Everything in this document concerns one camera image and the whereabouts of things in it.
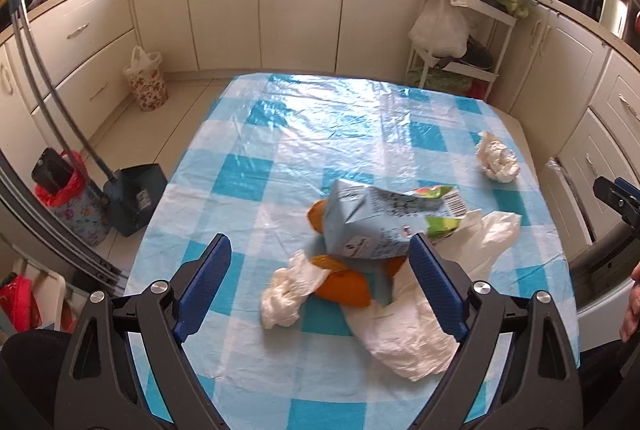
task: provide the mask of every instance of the silver bolt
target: silver bolt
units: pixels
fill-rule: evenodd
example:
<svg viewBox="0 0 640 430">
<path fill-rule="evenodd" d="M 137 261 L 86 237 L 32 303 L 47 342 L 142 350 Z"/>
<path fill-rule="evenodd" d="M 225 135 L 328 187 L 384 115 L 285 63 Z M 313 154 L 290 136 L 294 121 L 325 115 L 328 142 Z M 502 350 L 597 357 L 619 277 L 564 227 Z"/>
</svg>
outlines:
<svg viewBox="0 0 640 430">
<path fill-rule="evenodd" d="M 476 282 L 474 284 L 474 291 L 479 295 L 487 295 L 491 292 L 491 286 L 487 282 Z"/>
<path fill-rule="evenodd" d="M 89 296 L 89 300 L 92 304 L 99 304 L 104 300 L 104 292 L 94 291 L 93 293 L 91 293 L 91 296 Z"/>
<path fill-rule="evenodd" d="M 164 293 L 167 289 L 169 289 L 169 285 L 164 280 L 158 280 L 151 285 L 151 292 L 157 295 Z"/>
<path fill-rule="evenodd" d="M 551 295 L 546 291 L 538 291 L 536 293 L 536 298 L 543 304 L 548 304 L 549 302 L 551 302 Z"/>
</svg>

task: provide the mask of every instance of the floral trash bin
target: floral trash bin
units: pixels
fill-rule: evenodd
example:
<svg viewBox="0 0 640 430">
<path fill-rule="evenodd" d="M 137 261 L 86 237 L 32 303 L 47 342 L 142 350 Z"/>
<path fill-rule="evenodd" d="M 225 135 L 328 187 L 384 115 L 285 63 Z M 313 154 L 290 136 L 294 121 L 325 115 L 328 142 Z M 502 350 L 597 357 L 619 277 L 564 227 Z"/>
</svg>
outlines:
<svg viewBox="0 0 640 430">
<path fill-rule="evenodd" d="M 143 112 L 156 110 L 169 99 L 160 70 L 161 63 L 160 53 L 147 54 L 136 45 L 131 53 L 131 63 L 124 68 L 124 75 Z"/>
<path fill-rule="evenodd" d="M 77 152 L 74 152 L 74 157 L 84 168 L 84 162 Z M 50 194 L 36 185 L 35 195 L 60 222 L 89 246 L 100 244 L 111 229 L 102 204 L 89 191 L 78 170 L 74 170 L 69 182 L 57 194 Z"/>
</svg>

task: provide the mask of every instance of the plastic tablecloth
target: plastic tablecloth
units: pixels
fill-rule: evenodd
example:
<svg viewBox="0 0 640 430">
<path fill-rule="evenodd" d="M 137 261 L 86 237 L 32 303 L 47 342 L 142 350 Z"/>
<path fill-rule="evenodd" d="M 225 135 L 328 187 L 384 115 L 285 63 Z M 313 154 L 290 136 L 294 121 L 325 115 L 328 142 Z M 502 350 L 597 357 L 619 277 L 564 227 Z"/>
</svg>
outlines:
<svg viewBox="0 0 640 430">
<path fill-rule="evenodd" d="M 523 168 L 513 183 L 492 182 L 479 169 L 482 130 L 518 154 Z M 292 327 L 260 326 L 260 293 L 273 271 L 300 248 L 316 245 L 322 253 L 306 212 L 336 178 L 398 192 L 454 184 L 470 209 L 520 214 L 520 237 L 490 281 L 504 294 L 548 290 L 577 359 L 574 293 L 558 234 L 535 178 L 489 106 L 370 80 L 240 76 L 185 152 L 127 284 L 128 294 L 139 293 L 198 258 L 217 233 L 230 238 L 230 269 L 184 349 L 231 430 L 404 430 L 440 379 L 414 383 L 396 375 L 351 335 L 337 304 L 315 296 Z M 382 274 L 372 269 L 367 277 L 384 301 Z M 508 343 L 501 336 L 468 418 L 491 403 Z M 170 419 L 139 335 L 132 348 L 151 410 Z"/>
</svg>

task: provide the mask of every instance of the cabinet handle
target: cabinet handle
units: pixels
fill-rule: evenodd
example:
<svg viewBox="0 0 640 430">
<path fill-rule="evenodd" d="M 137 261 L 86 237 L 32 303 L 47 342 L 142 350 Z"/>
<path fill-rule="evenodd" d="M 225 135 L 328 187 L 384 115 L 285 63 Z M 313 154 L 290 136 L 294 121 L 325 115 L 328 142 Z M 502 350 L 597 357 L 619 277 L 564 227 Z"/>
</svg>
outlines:
<svg viewBox="0 0 640 430">
<path fill-rule="evenodd" d="M 633 117 L 636 118 L 636 120 L 640 121 L 640 118 L 638 117 L 638 113 L 632 107 L 631 103 L 629 103 L 627 100 L 625 100 L 625 97 L 622 94 L 619 94 L 618 98 L 620 99 L 622 104 L 626 107 L 626 110 L 628 110 L 633 115 Z"/>
<path fill-rule="evenodd" d="M 542 40 L 540 41 L 540 56 L 545 55 L 545 47 L 546 47 L 546 39 L 549 38 L 549 31 L 553 28 L 551 26 L 546 26 L 545 32 L 542 33 Z"/>
<path fill-rule="evenodd" d="M 87 22 L 84 25 L 81 25 L 78 29 L 76 29 L 75 31 L 73 31 L 72 33 L 69 33 L 66 36 L 67 40 L 71 40 L 72 38 L 75 38 L 76 36 L 78 36 L 82 31 L 84 31 L 85 29 L 87 29 L 89 27 L 89 23 Z"/>
<path fill-rule="evenodd" d="M 100 87 L 100 89 L 96 90 L 92 96 L 89 96 L 89 101 L 94 99 L 98 94 L 100 94 L 104 89 L 106 89 L 108 85 L 109 83 L 107 82 L 102 87 Z"/>
<path fill-rule="evenodd" d="M 591 170 L 591 173 L 593 173 L 593 175 L 598 177 L 600 174 L 598 174 L 598 171 L 596 170 L 595 165 L 593 164 L 593 162 L 591 162 L 591 158 L 589 157 L 589 154 L 585 154 L 584 158 L 587 160 L 587 165 L 589 166 L 589 170 Z"/>
<path fill-rule="evenodd" d="M 538 34 L 538 28 L 542 24 L 542 20 L 537 20 L 531 29 L 531 37 L 529 38 L 529 49 L 533 49 L 533 44 L 536 41 L 536 35 Z"/>
<path fill-rule="evenodd" d="M 2 89 L 4 89 L 4 93 L 8 96 L 14 95 L 14 86 L 11 84 L 11 78 L 9 77 L 9 71 L 4 66 L 4 64 L 0 64 L 0 73 L 2 73 Z"/>
</svg>

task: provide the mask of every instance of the white tissue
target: white tissue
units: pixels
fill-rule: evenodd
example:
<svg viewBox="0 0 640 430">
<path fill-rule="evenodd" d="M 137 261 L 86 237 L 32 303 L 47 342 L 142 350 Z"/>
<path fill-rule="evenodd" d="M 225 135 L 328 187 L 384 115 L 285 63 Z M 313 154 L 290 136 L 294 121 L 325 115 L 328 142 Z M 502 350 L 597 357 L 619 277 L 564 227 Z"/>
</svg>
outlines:
<svg viewBox="0 0 640 430">
<path fill-rule="evenodd" d="M 460 227 L 441 240 L 440 256 L 462 266 L 471 280 L 487 280 L 497 258 L 517 240 L 520 215 L 480 210 L 466 214 Z M 445 334 L 409 262 L 394 276 L 392 303 L 372 301 L 365 309 L 342 307 L 347 325 L 378 360 L 412 381 L 446 370 L 458 348 Z"/>
<path fill-rule="evenodd" d="M 481 132 L 481 140 L 476 147 L 476 157 L 489 179 L 510 183 L 520 173 L 520 165 L 515 152 L 491 132 Z"/>
<path fill-rule="evenodd" d="M 304 251 L 294 253 L 289 267 L 277 269 L 260 296 L 262 326 L 271 329 L 274 325 L 293 325 L 300 318 L 302 302 L 322 285 L 329 273 L 328 269 L 309 262 Z"/>
</svg>

